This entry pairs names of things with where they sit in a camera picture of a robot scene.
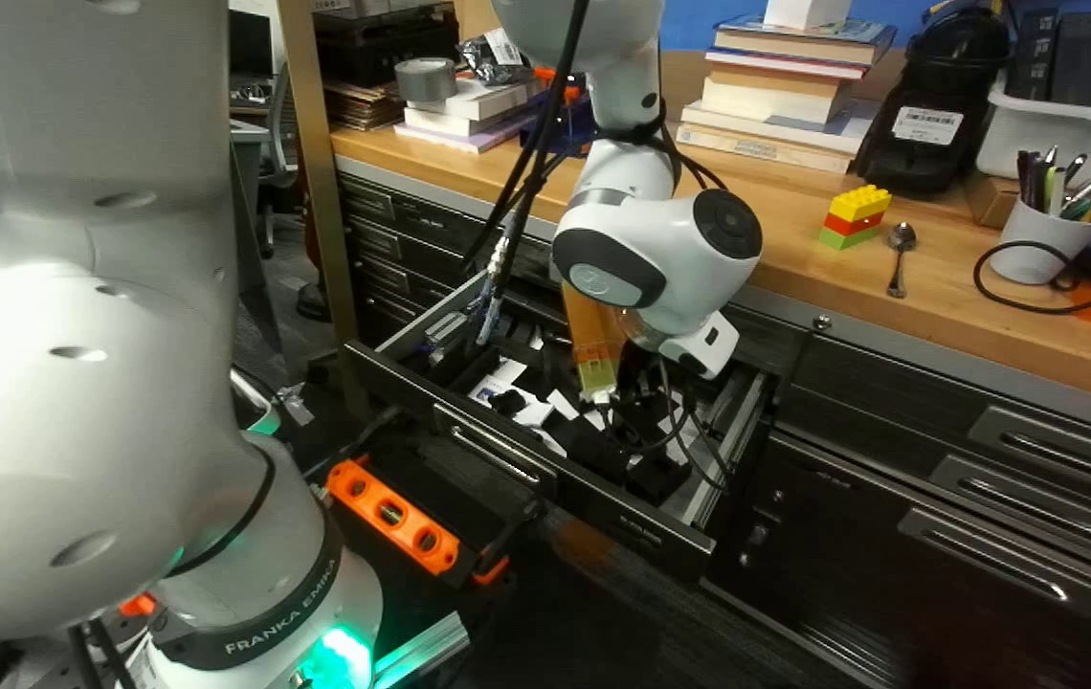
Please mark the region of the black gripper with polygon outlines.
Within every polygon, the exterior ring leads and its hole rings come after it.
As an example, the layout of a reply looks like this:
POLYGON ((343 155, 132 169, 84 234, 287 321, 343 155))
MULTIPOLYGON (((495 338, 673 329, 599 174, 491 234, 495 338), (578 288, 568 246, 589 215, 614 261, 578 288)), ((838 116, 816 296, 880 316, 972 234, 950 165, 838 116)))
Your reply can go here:
POLYGON ((662 356, 635 345, 622 348, 614 394, 616 441, 659 445, 673 427, 679 394, 665 386, 670 375, 673 366, 662 356))

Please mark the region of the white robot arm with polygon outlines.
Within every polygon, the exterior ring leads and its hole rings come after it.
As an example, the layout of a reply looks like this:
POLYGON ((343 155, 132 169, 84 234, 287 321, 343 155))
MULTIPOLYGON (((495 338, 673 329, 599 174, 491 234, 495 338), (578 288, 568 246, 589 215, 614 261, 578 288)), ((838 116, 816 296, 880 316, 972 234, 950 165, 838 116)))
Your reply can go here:
POLYGON ((224 0, 0 0, 0 639, 146 594, 138 689, 372 689, 381 584, 228 396, 224 0))

